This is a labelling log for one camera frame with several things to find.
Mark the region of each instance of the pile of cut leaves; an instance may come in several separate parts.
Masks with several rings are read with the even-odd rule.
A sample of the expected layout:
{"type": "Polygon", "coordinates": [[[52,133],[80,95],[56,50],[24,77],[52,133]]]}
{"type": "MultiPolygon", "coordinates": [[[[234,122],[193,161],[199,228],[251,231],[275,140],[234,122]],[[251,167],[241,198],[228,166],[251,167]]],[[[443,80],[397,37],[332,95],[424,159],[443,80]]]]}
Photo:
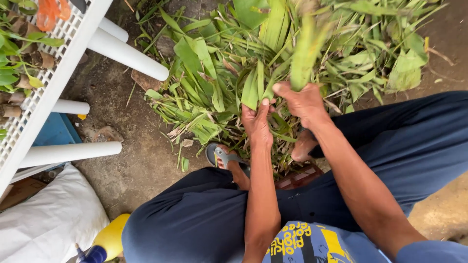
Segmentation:
{"type": "MultiPolygon", "coordinates": [[[[172,142],[191,132],[202,145],[219,141],[244,159],[250,150],[240,104],[256,109],[273,97],[275,82],[289,80],[295,90],[320,83],[335,114],[354,111],[352,104],[368,91],[381,102],[382,92],[418,86],[428,56],[416,30],[445,6],[435,0],[233,0],[199,20],[183,16],[184,8],[168,15],[166,2],[142,18],[137,12],[139,38],[149,40],[139,44],[169,69],[160,90],[148,90],[147,98],[174,124],[172,142]],[[165,22],[157,34],[155,17],[165,22]],[[174,41],[173,58],[157,51],[161,35],[174,41]]],[[[268,121],[273,170],[281,177],[302,166],[289,154],[300,122],[281,98],[275,107],[268,121]]]]}

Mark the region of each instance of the hand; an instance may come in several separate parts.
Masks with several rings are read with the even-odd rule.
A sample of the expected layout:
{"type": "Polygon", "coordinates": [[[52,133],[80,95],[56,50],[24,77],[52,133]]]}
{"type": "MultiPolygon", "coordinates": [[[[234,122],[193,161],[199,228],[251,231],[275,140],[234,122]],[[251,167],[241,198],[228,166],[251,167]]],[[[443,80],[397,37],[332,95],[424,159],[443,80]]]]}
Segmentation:
{"type": "Polygon", "coordinates": [[[312,129],[320,122],[331,121],[318,85],[308,83],[301,91],[295,92],[288,81],[281,81],[273,85],[273,91],[286,99],[289,112],[300,118],[303,127],[312,129]]]}
{"type": "Polygon", "coordinates": [[[252,147],[264,144],[268,148],[271,148],[271,145],[273,145],[273,135],[268,127],[266,116],[269,112],[275,111],[274,107],[270,106],[270,103],[275,102],[275,99],[270,102],[268,99],[263,99],[262,103],[258,106],[258,112],[242,104],[241,121],[252,147]]]}

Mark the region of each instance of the white plastic table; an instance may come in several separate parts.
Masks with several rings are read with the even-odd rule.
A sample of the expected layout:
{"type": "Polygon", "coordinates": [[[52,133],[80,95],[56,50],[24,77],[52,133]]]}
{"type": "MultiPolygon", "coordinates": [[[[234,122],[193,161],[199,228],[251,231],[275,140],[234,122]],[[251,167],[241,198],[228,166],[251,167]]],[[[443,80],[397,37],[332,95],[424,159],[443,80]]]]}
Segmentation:
{"type": "MultiPolygon", "coordinates": [[[[162,81],[168,76],[166,67],[127,45],[128,34],[104,18],[112,0],[86,2],[88,9],[85,15],[69,2],[70,18],[67,21],[58,20],[54,30],[48,32],[50,37],[65,39],[63,46],[39,46],[39,50],[55,56],[60,63],[55,70],[49,69],[38,74],[44,87],[33,91],[23,102],[22,115],[11,117],[5,125],[8,134],[0,143],[0,195],[18,168],[105,156],[121,151],[119,142],[31,147],[54,108],[55,112],[65,113],[78,111],[86,114],[89,111],[89,107],[86,110],[83,104],[80,106],[63,100],[57,103],[87,47],[155,79],[162,81]]],[[[34,23],[36,18],[31,16],[29,20],[34,23]]]]}

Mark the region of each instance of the blue t-shirt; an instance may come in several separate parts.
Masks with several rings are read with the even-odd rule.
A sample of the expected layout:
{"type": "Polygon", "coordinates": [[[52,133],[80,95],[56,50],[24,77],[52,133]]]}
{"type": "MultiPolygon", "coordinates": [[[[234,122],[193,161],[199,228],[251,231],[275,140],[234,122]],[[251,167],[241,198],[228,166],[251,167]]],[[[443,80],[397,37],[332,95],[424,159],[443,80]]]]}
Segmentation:
{"type": "MultiPolygon", "coordinates": [[[[389,263],[363,233],[289,221],[276,235],[263,263],[389,263]]],[[[468,247],[449,241],[418,241],[404,246],[397,263],[467,263],[468,247]]]]}

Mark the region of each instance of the yellow spray bottle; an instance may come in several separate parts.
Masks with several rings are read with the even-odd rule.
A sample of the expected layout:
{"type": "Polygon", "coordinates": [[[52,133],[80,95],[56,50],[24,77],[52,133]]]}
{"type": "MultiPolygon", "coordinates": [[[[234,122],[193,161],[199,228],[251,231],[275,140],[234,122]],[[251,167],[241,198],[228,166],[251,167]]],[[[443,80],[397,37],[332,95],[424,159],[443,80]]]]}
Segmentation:
{"type": "Polygon", "coordinates": [[[108,226],[101,230],[94,238],[93,245],[84,255],[77,246],[78,257],[81,263],[102,263],[118,256],[122,247],[122,231],[130,214],[121,214],[108,226]]]}

